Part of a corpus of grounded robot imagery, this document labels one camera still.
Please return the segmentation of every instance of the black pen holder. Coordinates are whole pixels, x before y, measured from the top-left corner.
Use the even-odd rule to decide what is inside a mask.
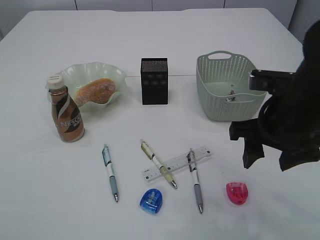
[[[140,73],[142,104],[168,104],[168,59],[142,58]]]

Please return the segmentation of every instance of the clear plastic ruler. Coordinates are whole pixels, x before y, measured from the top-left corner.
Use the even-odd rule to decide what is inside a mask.
[[[193,151],[194,151],[194,155],[195,155],[195,161],[188,162],[187,155],[189,152],[187,152],[181,156],[178,156],[178,157],[175,157],[171,160],[165,161],[164,166],[171,173],[171,172],[174,172],[174,171],[181,169],[185,166],[188,166],[189,164],[192,164],[192,163],[198,162],[200,160],[203,160],[205,158],[208,158],[212,155],[211,151],[205,146],[197,148],[197,149],[193,149]],[[144,180],[146,180],[149,183],[152,180],[155,180],[155,179],[161,177],[162,174],[160,173],[157,166],[153,166],[153,167],[150,167],[146,170],[143,170],[142,176],[143,176]]]

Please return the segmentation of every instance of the pink pencil sharpener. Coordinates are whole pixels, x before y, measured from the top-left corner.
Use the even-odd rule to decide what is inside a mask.
[[[247,185],[243,182],[230,182],[226,185],[226,193],[231,202],[237,205],[244,204],[248,198]]]

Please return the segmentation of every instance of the gray-green basket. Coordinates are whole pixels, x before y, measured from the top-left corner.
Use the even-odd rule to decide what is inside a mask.
[[[209,59],[228,54],[225,59]],[[197,58],[196,86],[201,106],[214,121],[245,121],[253,117],[265,99],[265,91],[248,89],[249,74],[256,69],[243,55],[215,51]]]

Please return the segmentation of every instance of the ballpoint pen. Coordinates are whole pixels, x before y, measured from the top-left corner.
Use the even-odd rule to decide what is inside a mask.
[[[178,186],[176,184],[176,181],[172,178],[171,174],[168,172],[168,169],[165,167],[164,163],[156,156],[154,151],[144,140],[141,139],[140,143],[141,143],[141,149],[144,151],[147,157],[156,165],[156,167],[159,169],[160,173],[167,180],[167,182],[172,187],[177,189]]]
[[[110,150],[106,144],[104,145],[104,148],[102,150],[102,156],[103,156],[104,165],[106,166],[106,170],[108,172],[111,191],[112,191],[114,200],[116,202],[118,202],[119,201],[119,192],[118,192],[118,187],[117,187],[117,181],[116,181],[116,177],[115,177],[114,168],[113,168],[112,162],[111,162]]]
[[[192,148],[190,148],[190,152],[187,155],[187,158],[188,158],[188,163],[192,162],[189,165],[189,169],[190,169],[190,172],[192,173],[193,188],[194,188],[196,204],[198,206],[199,212],[202,214],[202,212],[204,210],[204,203],[202,200],[201,187],[200,187],[199,178],[198,178],[197,164],[195,162],[195,160],[196,160],[195,152],[192,150]]]

